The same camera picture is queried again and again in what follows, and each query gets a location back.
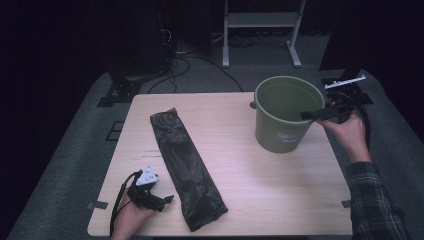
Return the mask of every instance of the black strap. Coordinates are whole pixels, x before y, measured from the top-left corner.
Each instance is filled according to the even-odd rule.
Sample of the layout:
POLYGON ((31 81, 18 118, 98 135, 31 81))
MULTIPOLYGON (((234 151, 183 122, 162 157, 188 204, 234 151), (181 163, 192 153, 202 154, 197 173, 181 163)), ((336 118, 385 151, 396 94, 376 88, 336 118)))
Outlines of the black strap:
POLYGON ((119 190, 118 197, 116 198, 115 205, 113 206, 112 215, 110 217, 110 237, 112 237, 113 230, 115 229, 115 219, 118 215, 118 207, 121 202, 122 195, 124 195, 125 188, 127 187, 128 181, 137 174, 137 172, 132 173, 125 182, 121 185, 121 189, 119 190))

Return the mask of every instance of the white object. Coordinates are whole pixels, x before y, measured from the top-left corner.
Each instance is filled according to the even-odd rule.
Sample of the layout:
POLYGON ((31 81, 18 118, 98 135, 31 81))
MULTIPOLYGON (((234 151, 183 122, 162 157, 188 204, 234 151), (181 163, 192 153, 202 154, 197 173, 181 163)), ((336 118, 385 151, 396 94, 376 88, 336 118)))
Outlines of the white object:
POLYGON ((137 182, 135 183, 135 185, 141 186, 141 185, 145 185, 145 184, 149 184, 149 183, 153 183, 157 181, 158 181, 158 177, 156 176, 155 172, 153 172, 153 169, 151 169, 150 166, 148 166, 146 169, 143 170, 143 173, 137 179, 137 182))
POLYGON ((346 80, 346 81, 343 81, 343 82, 333 82, 333 84, 325 85, 324 88, 329 89, 329 88, 333 88, 333 87, 339 87, 339 86, 343 86, 343 85, 346 85, 346 84, 349 84, 349 83, 361 81, 361 80, 364 80, 364 79, 366 79, 366 77, 364 75, 362 75, 359 78, 354 78, 354 79, 346 80))

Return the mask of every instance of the black bag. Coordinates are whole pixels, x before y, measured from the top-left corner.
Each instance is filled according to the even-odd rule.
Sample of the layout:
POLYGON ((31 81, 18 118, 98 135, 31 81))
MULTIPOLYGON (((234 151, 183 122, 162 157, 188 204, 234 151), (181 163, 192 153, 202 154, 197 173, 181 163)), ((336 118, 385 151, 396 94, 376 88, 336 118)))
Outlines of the black bag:
POLYGON ((190 231, 228 212, 176 109, 154 114, 150 121, 190 231))

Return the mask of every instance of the right hand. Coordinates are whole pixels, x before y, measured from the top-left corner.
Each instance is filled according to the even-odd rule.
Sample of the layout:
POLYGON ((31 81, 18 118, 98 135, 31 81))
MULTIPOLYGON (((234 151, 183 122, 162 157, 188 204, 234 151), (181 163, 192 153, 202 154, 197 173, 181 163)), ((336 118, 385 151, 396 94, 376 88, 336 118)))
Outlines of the right hand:
POLYGON ((351 163, 371 162, 371 156, 365 141, 365 126, 362 119, 355 112, 352 112, 349 120, 342 124, 328 120, 318 120, 317 123, 336 135, 339 143, 349 154, 351 163))

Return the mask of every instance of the plaid sleeve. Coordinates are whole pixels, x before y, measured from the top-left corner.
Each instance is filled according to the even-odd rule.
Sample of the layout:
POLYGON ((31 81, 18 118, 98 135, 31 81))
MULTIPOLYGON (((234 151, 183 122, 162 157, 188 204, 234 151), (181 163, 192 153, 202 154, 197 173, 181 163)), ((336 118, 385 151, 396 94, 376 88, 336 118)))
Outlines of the plaid sleeve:
POLYGON ((388 196, 377 166, 369 162, 346 169, 352 196, 352 239, 411 239, 403 223, 402 210, 388 196))

